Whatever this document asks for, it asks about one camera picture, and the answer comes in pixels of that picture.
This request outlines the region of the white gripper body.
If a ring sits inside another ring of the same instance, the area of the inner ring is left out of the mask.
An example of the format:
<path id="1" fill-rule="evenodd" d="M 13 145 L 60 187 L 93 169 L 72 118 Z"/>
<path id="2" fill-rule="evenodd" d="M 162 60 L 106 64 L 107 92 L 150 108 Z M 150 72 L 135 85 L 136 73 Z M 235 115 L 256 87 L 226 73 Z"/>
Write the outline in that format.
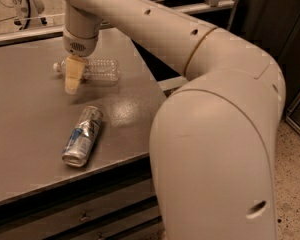
<path id="1" fill-rule="evenodd" d="M 63 45 L 74 55 L 88 57 L 98 41 L 102 19 L 66 4 L 63 28 Z"/>

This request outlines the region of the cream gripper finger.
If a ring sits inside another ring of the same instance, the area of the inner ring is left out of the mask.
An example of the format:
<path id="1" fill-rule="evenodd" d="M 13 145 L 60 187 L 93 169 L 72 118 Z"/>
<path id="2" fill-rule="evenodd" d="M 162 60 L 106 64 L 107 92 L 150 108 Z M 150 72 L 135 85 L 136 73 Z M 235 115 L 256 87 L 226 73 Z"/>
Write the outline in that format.
<path id="1" fill-rule="evenodd" d="M 70 55 L 65 63 L 65 91 L 74 95 L 79 89 L 86 62 L 80 56 Z"/>

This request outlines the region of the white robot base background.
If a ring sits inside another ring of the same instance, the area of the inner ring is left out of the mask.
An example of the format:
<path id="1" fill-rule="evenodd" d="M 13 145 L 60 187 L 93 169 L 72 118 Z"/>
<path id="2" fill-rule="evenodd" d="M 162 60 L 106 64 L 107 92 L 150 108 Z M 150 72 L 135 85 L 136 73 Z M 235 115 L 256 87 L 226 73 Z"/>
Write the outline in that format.
<path id="1" fill-rule="evenodd" d="M 42 0 L 11 0 L 16 11 L 14 24 L 19 26 L 20 30 L 45 26 L 47 20 L 42 13 L 45 6 Z"/>

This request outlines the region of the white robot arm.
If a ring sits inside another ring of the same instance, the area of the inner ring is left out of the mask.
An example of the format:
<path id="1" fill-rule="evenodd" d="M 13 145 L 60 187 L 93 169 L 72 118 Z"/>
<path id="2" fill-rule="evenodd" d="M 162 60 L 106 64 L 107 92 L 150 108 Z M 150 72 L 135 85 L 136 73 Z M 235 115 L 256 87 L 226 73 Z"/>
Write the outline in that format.
<path id="1" fill-rule="evenodd" d="M 265 51 L 149 0 L 65 0 L 64 42 L 95 47 L 101 21 L 184 76 L 151 127 L 167 240 L 277 240 L 276 135 L 286 90 Z"/>

